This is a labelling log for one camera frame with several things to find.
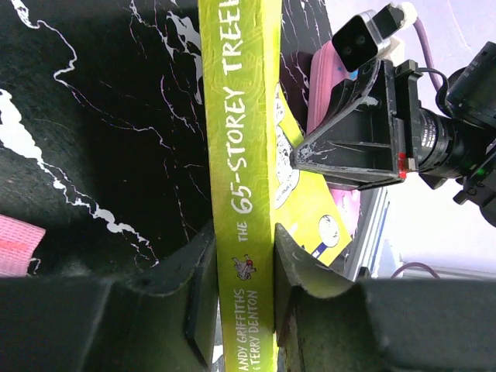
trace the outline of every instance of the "book cover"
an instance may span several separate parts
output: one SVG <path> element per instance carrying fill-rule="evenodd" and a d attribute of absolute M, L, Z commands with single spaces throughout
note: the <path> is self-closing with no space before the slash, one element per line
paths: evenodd
<path fill-rule="evenodd" d="M 198 5 L 227 372 L 276 367 L 275 223 L 324 264 L 350 241 L 324 178 L 291 169 L 302 135 L 278 83 L 281 6 Z"/>

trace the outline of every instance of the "cable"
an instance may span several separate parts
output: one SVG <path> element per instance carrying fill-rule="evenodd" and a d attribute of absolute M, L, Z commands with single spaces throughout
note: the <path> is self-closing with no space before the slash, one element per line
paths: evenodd
<path fill-rule="evenodd" d="M 438 74 L 443 79 L 443 85 L 437 91 L 436 95 L 436 105 L 441 112 L 449 117 L 453 117 L 453 112 L 451 108 L 446 104 L 446 96 L 448 95 L 448 88 L 450 83 L 448 78 L 442 72 L 430 67 L 421 67 L 417 70 L 418 72 L 429 72 L 430 74 Z"/>
<path fill-rule="evenodd" d="M 397 277 L 403 270 L 408 269 L 409 267 L 420 267 L 425 271 L 428 271 L 435 279 L 441 279 L 441 277 L 428 265 L 422 262 L 409 262 L 397 269 L 394 274 L 391 275 L 391 279 Z"/>
<path fill-rule="evenodd" d="M 425 65 L 427 66 L 427 68 L 434 68 L 434 61 L 432 60 L 429 39 L 427 38 L 427 33 L 425 33 L 424 24 L 422 23 L 420 18 L 417 18 L 417 20 L 413 23 L 413 26 L 415 27 L 415 31 L 417 32 L 417 35 L 419 37 L 418 40 L 420 41 L 420 46 L 422 47 L 422 52 L 424 53 Z M 439 91 L 439 89 L 441 89 L 441 83 L 434 75 L 434 73 L 431 72 L 430 77 L 434 88 Z"/>

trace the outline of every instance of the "camera lens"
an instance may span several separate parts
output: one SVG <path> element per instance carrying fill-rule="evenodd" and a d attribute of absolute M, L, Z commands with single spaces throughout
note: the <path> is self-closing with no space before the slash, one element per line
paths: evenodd
<path fill-rule="evenodd" d="M 486 147 L 482 131 L 470 129 L 455 119 L 420 109 L 418 149 L 419 172 L 437 177 L 458 178 L 468 175 L 484 159 Z"/>

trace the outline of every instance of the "webcam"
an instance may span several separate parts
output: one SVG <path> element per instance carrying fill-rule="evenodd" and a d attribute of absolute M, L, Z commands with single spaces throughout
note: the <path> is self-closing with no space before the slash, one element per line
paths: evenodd
<path fill-rule="evenodd" d="M 391 48 L 390 36 L 405 28 L 406 23 L 412 24 L 412 18 L 416 19 L 416 12 L 409 3 L 398 7 L 389 4 L 379 13 L 369 10 L 355 15 L 343 26 L 332 38 L 332 44 L 344 67 L 349 72 L 356 71 L 369 60 L 386 54 Z"/>

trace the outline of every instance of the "black marble-patterned surface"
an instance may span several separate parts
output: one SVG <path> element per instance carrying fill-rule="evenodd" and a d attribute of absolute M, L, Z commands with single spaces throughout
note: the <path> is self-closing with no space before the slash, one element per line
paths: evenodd
<path fill-rule="evenodd" d="M 0 2 L 0 214 L 46 229 L 31 274 L 134 274 L 211 218 L 198 5 Z M 321 0 L 284 0 L 281 82 L 305 127 Z"/>

